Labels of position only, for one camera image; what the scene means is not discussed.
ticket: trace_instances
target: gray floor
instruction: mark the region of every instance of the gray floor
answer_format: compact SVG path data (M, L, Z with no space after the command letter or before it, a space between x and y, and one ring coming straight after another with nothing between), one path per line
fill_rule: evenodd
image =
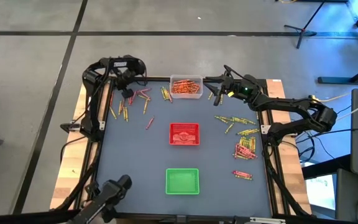
M358 0L351 1L358 15ZM73 30L80 0L0 0L0 30ZM80 31L293 31L303 26L318 3L280 4L273 0L89 0ZM346 4L327 3L310 24L318 32L358 32ZM0 214L9 213L29 152L52 92L69 36L0 36ZM145 61L150 76L220 75L223 64L257 78L282 79L287 97L320 99L358 86L319 85L319 76L350 77L358 72L358 39L318 37L294 48L294 37L104 36L77 37L68 63L25 212L49 208L71 120L81 73L101 57L132 54ZM350 97L328 103L336 111ZM348 128L343 119L334 129ZM349 133L321 137L335 157L350 151ZM308 143L300 144L304 149ZM315 161L330 157L320 146Z

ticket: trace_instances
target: red plastic tray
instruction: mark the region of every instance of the red plastic tray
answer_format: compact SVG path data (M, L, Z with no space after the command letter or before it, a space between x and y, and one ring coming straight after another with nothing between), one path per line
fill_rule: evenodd
M198 123L171 123L169 144L176 146L197 146L200 144Z

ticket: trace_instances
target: plastic box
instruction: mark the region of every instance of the plastic box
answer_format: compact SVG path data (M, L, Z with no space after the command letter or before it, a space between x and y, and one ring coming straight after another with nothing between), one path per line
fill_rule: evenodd
M200 126L198 123L171 123L169 144L176 146L198 146L200 144Z
M173 82L180 80L190 80L200 85L197 93L172 93ZM203 95L203 77L201 75L171 75L169 83L169 92L173 98L179 99L199 99Z
M198 169L167 169L165 176L165 193L168 195L200 193Z

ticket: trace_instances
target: light stand leg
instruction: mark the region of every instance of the light stand leg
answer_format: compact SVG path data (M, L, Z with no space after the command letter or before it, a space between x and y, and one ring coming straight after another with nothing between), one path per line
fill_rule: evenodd
M306 23L306 25L304 26L304 28L299 28L299 27L294 27L294 26L289 26L289 25L284 25L284 27L287 28L291 28L291 29L295 29L295 30L300 30L301 32L299 33L299 39L298 39L298 43L296 45L296 49L299 49L301 47L301 43L302 43L302 39L305 33L310 34L308 35L308 37L312 37L314 35L317 34L317 32L314 31L308 31L306 30L306 28L309 26L310 22L313 20L313 18L317 15L317 12L320 11L321 7L323 6L323 4L326 2L326 0L324 0L323 2L321 2L320 6L317 8L317 10L314 12L314 14L311 16L311 18L309 19L308 23Z

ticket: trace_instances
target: green bin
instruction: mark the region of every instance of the green bin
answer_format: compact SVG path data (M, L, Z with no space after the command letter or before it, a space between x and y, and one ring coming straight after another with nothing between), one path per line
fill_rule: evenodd
M198 169L167 169L165 193L169 195L198 195Z

